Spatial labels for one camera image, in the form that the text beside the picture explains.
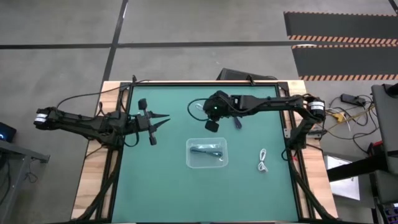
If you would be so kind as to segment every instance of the green mat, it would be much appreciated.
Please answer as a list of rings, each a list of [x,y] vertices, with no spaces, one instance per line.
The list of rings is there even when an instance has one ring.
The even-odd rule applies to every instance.
[[[140,133],[136,147],[125,147],[113,212],[113,223],[124,222],[244,222],[297,221],[297,211],[287,162],[280,157],[284,138],[280,114],[262,112],[241,118],[243,128],[224,118],[217,133],[205,129],[187,113],[195,98],[207,98],[217,90],[227,94],[276,96],[274,86],[137,86],[131,114],[146,98],[148,110],[169,114],[171,120],[155,133]],[[206,118],[192,105],[193,114]],[[164,118],[152,119],[152,124]],[[215,169],[191,169],[185,163],[185,143],[190,138],[225,138],[228,165]],[[135,135],[126,138],[134,144]],[[265,165],[257,170],[259,152],[267,149]]]

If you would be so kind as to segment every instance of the wooden frame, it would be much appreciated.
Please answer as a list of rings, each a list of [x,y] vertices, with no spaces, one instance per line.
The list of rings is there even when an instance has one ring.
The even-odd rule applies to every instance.
[[[248,83],[249,81],[148,81],[147,83]],[[303,95],[307,93],[305,89],[304,81],[301,80],[272,80],[264,81],[257,80],[256,83],[275,83],[275,82],[287,82],[289,84],[290,95]],[[120,86],[121,82],[104,82],[102,91],[110,90]],[[114,90],[100,95],[99,100],[103,103],[103,111],[105,113],[114,111],[116,108],[116,102],[118,99],[119,91]],[[291,127],[290,116],[288,112],[284,113],[287,127]],[[297,124],[301,122],[301,116],[294,113],[294,120]],[[316,147],[320,147],[319,141],[315,139],[307,139],[307,142]],[[91,141],[87,147],[87,154],[99,148],[100,144],[96,141]],[[302,150],[305,169],[307,173],[307,178],[309,182],[309,187],[314,193],[318,201],[326,208],[328,213],[337,217],[337,211],[335,202],[331,193],[331,188],[326,173],[325,163],[323,161],[323,154],[318,149],[312,147],[307,147]],[[95,154],[92,154],[89,158],[85,160],[82,168],[80,183],[78,186],[75,203],[72,211],[72,218],[79,217],[87,208],[87,206],[95,198],[96,194],[99,192],[101,187],[101,180],[104,172],[104,165],[107,155],[107,149],[100,149]],[[295,162],[297,170],[299,170],[298,162]],[[300,201],[302,205],[303,217],[309,217],[307,209],[307,200],[300,189]],[[103,215],[106,216],[109,208],[109,196],[110,190],[106,194],[103,207]]]

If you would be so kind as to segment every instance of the gray floor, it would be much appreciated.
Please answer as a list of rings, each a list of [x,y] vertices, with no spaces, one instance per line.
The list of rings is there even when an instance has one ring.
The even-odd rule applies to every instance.
[[[0,44],[111,42],[121,2],[0,0]],[[394,14],[387,0],[131,0],[120,42],[287,40],[283,11]],[[98,91],[108,52],[0,50],[0,121],[18,129],[16,144],[51,154],[46,166],[32,164],[39,181],[24,186],[12,214],[13,223],[70,218],[87,141],[64,131],[39,131],[32,123],[37,108]],[[298,79],[288,47],[231,47],[119,49],[110,80],[130,80],[133,74],[152,80],[214,80],[223,67]],[[310,93],[330,101],[341,93],[369,95],[375,83],[383,82],[307,82],[306,86]],[[80,98],[65,103],[62,109],[92,115],[96,100],[95,96]],[[326,127],[332,124],[329,120]],[[372,128],[370,123],[365,128],[355,126],[354,131]],[[334,132],[350,135],[345,125]],[[376,132],[358,142],[366,147],[379,139]],[[327,135],[322,147],[326,152],[364,157],[351,141]],[[336,204],[343,220],[371,222],[365,205],[341,198],[336,198]]]

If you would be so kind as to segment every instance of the white paper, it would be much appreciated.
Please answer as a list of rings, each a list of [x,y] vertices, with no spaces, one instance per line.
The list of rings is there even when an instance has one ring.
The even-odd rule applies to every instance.
[[[349,164],[351,162],[335,157],[326,157],[327,169]],[[338,180],[330,183],[331,192],[335,195],[360,200],[358,177]]]

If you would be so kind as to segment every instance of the clear plastic box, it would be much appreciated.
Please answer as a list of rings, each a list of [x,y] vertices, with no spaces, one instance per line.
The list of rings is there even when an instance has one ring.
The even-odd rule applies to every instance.
[[[193,169],[221,168],[228,164],[225,138],[197,138],[187,141],[187,166]]]

